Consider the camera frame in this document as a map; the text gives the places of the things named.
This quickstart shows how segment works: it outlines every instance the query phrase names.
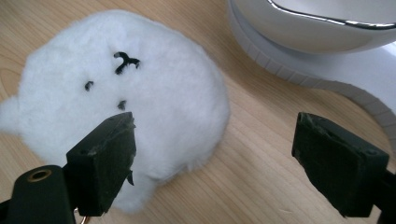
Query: black clamp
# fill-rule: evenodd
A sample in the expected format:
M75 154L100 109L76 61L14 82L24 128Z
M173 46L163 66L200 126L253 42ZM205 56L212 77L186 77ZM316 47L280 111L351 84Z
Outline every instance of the black clamp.
M389 155L332 121L300 113L292 156L311 183L343 217L368 217L396 223L396 175L387 170Z
M136 147L131 112L103 121L67 152L64 168L47 165L21 175L10 200L0 203L0 224L74 224L107 212L128 177Z

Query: black nose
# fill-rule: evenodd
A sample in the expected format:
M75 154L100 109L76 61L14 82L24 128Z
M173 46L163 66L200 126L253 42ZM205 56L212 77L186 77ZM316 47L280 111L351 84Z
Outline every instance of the black nose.
M123 69L128 66L129 64L133 63L136 67L136 69L139 67L140 64L140 60L136 59L136 58L130 58L128 56L128 54L126 54L125 52L117 52L114 54L115 58L119 58L121 57L123 59L123 63L116 69L116 74L120 75L123 72Z

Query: white fluffy toy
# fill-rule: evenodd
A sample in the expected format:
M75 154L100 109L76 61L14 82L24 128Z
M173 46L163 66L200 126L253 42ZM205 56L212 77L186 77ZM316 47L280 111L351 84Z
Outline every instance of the white fluffy toy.
M18 134L46 163L104 119L134 115L134 186L115 200L143 207L158 184L203 165L230 109L222 76L204 50L155 21L109 10L73 23L32 53L18 95L0 104L0 130Z

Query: wood grain surface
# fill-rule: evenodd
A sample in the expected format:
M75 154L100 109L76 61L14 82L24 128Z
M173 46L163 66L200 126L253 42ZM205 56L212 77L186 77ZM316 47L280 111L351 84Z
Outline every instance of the wood grain surface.
M376 223L376 208L369 218L342 218L310 184L290 152L300 111L331 119L390 153L384 132L347 98L289 84L251 61L233 39L226 4L2 0L1 101L18 92L26 57L71 22L101 10L130 10L179 30L206 49L224 75L232 116L215 155L202 170L159 187L138 214L114 208L91 223ZM0 134L0 202L9 199L19 175L43 164L18 136ZM389 164L392 172L394 164Z

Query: white bowl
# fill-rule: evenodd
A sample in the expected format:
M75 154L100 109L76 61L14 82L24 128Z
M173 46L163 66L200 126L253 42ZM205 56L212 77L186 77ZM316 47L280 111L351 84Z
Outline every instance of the white bowl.
M234 1L261 35L302 52L353 52L396 41L395 0Z

